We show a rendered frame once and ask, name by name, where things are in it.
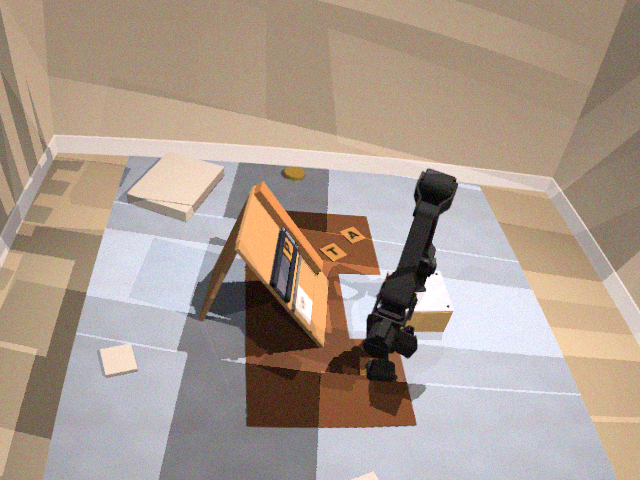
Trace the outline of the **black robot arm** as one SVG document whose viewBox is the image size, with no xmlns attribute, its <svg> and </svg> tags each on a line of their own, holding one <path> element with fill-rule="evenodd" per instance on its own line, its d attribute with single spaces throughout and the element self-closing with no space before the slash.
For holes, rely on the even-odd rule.
<svg viewBox="0 0 640 480">
<path fill-rule="evenodd" d="M 456 180 L 429 168 L 421 172 L 416 182 L 414 220 L 405 246 L 396 271 L 383 283 L 370 314 L 377 319 L 363 342 L 363 349 L 371 357 L 384 358 L 395 349 L 409 359 L 417 350 L 414 327 L 405 324 L 417 304 L 416 293 L 426 292 L 427 276 L 435 273 L 436 248 L 432 240 L 439 216 L 452 205 L 458 187 Z M 377 308 L 380 299 L 383 305 Z M 394 340 L 398 332 L 397 342 Z"/>
</svg>

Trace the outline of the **yellow flat disc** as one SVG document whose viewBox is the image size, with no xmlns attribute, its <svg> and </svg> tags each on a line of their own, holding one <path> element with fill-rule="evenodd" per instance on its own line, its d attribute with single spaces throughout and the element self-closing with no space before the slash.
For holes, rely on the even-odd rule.
<svg viewBox="0 0 640 480">
<path fill-rule="evenodd" d="M 284 175 L 291 180 L 301 180 L 304 178 L 305 172 L 297 167 L 288 167 L 284 170 Z"/>
</svg>

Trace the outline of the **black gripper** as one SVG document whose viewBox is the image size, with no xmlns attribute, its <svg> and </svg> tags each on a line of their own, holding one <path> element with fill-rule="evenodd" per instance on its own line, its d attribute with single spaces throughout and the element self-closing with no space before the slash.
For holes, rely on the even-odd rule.
<svg viewBox="0 0 640 480">
<path fill-rule="evenodd" d="M 377 319 L 377 317 L 370 314 L 366 318 L 366 337 Z M 388 355 L 384 358 L 371 359 L 366 362 L 366 371 L 367 378 L 373 381 L 392 382 L 396 377 L 395 364 L 392 361 L 388 361 Z"/>
</svg>

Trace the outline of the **white paper ticket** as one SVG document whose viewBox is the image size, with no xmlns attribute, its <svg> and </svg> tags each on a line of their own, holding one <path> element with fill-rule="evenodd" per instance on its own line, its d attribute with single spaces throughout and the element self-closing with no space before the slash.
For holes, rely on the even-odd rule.
<svg viewBox="0 0 640 480">
<path fill-rule="evenodd" d="M 297 300 L 295 309 L 303 316 L 310 325 L 313 302 L 298 285 Z"/>
</svg>

